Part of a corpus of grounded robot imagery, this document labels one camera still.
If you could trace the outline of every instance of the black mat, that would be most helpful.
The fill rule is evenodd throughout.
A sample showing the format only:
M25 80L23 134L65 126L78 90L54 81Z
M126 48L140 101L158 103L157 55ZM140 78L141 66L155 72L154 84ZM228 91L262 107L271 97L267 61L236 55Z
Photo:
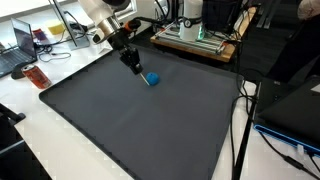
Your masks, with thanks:
M147 86L113 52L40 99L135 179L211 179L238 96L235 74L138 49L158 85Z

